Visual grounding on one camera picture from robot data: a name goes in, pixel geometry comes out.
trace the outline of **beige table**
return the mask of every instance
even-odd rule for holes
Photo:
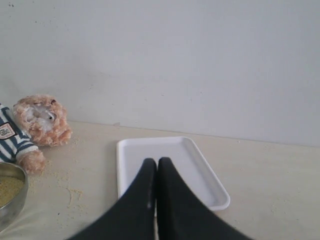
[[[217,214],[257,240],[320,239],[320,148],[72,122],[66,146],[44,149],[25,208],[1,240],[62,240],[117,200],[116,143],[126,138],[192,138],[229,192]]]

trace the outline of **striped clothing on toy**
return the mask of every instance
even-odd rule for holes
[[[10,109],[0,103],[0,162],[15,163],[22,154],[37,149],[30,137],[15,124]]]

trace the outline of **plastic tray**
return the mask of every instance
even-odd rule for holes
[[[193,193],[211,211],[226,209],[230,196],[195,142],[184,136],[131,138],[117,144],[117,184],[120,198],[137,175],[143,160],[171,158]]]

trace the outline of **stainless steel bowl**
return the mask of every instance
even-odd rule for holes
[[[29,183],[26,172],[21,167],[12,163],[0,162],[0,176],[13,177],[24,182],[20,192],[10,202],[0,207],[1,232],[15,220],[15,218],[24,208]]]

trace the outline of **white wall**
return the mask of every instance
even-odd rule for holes
[[[320,146],[319,44],[318,0],[2,1],[0,101],[48,93],[70,120]]]

